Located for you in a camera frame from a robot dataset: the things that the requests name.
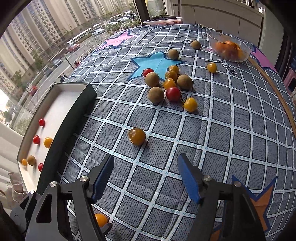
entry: clear bowl of oranges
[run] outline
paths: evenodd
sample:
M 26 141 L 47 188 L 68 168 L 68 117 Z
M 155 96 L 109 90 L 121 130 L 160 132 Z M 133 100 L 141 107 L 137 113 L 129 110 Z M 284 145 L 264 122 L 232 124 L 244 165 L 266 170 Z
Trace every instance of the clear bowl of oranges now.
M 232 62 L 243 62 L 251 53 L 251 49 L 244 42 L 215 30 L 210 32 L 209 41 L 216 54 Z

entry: street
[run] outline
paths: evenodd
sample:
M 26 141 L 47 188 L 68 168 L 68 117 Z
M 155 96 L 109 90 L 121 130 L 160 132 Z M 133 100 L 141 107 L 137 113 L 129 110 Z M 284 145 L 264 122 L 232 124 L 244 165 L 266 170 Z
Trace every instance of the street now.
M 68 61 L 73 64 L 74 61 L 78 60 L 81 56 L 84 55 L 85 52 L 89 53 L 90 49 L 95 49 L 98 47 L 103 41 L 106 39 L 106 33 L 102 33 L 101 35 L 91 36 L 86 39 L 84 42 L 80 44 L 80 49 L 76 50 L 73 53 L 67 53 L 65 56 L 67 57 Z M 20 110 L 19 115 L 17 116 L 16 122 L 21 119 L 25 119 L 28 117 L 32 117 L 33 115 L 29 113 L 26 109 L 29 109 L 33 112 L 36 111 L 36 107 L 39 106 L 42 99 L 45 97 L 47 92 L 50 90 L 50 87 L 55 82 L 59 83 L 59 76 L 60 75 L 67 75 L 69 76 L 73 69 L 66 61 L 65 58 L 62 58 L 63 62 L 57 68 L 54 68 L 53 72 L 50 74 L 49 77 L 43 77 L 40 82 L 37 84 L 37 92 L 33 97 L 29 96 L 28 99 L 25 101 L 23 108 Z

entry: checkered tablecloth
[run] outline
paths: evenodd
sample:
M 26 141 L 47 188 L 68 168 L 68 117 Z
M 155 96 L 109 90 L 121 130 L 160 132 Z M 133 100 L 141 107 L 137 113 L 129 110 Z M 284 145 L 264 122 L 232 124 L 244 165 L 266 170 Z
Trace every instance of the checkered tablecloth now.
M 261 222 L 268 241 L 275 240 L 296 206 L 296 142 L 283 107 L 250 62 L 237 64 L 212 53 L 208 33 L 186 24 L 133 28 L 103 43 L 68 79 L 91 83 L 97 98 L 69 140 L 58 176 L 61 183 L 73 182 L 99 165 L 106 153 L 114 156 L 103 198 L 93 206 L 113 223 L 107 240 L 186 240 L 198 206 L 178 172 L 180 153 L 217 181 L 238 179 L 253 200 L 265 198 L 269 203 Z M 190 47 L 194 39 L 202 49 Z M 262 55 L 247 45 L 254 56 Z M 180 52 L 180 72 L 194 80 L 192 90 L 182 91 L 183 99 L 197 100 L 193 113 L 167 99 L 153 105 L 144 78 L 137 77 L 143 67 L 137 58 L 154 53 L 167 61 L 171 48 Z M 256 59 L 259 63 L 262 56 Z M 217 63 L 216 74 L 206 70 L 209 62 Z M 295 114 L 279 75 L 261 66 Z M 127 132 L 133 127 L 146 131 L 147 143 L 136 147 L 129 142 Z M 80 239 L 71 201 L 68 210 L 73 236 Z

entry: silver bolt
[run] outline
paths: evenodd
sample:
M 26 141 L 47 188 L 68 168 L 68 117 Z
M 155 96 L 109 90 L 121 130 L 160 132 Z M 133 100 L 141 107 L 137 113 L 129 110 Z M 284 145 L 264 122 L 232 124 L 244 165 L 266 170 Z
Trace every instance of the silver bolt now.
M 49 184 L 51 187 L 55 187 L 57 185 L 57 182 L 56 181 L 53 181 Z
M 204 175 L 204 180 L 205 180 L 205 181 L 211 181 L 212 178 L 211 178 L 211 176 L 209 176 L 209 175 Z
M 86 180 L 87 180 L 87 176 L 82 176 L 79 180 L 81 181 L 81 182 L 85 182 Z
M 242 184 L 241 184 L 240 182 L 238 182 L 238 181 L 234 182 L 234 185 L 235 185 L 236 187 L 238 187 L 238 188 L 242 186 Z

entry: pink plastic chair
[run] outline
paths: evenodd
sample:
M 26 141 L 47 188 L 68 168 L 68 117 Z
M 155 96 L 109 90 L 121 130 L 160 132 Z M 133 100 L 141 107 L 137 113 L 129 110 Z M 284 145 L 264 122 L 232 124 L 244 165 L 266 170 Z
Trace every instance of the pink plastic chair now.
M 293 69 L 289 69 L 289 72 L 287 74 L 287 77 L 284 80 L 284 86 L 288 92 L 289 95 L 292 94 L 292 91 L 289 89 L 289 85 L 292 82 L 292 80 L 296 81 L 296 73 L 293 71 Z

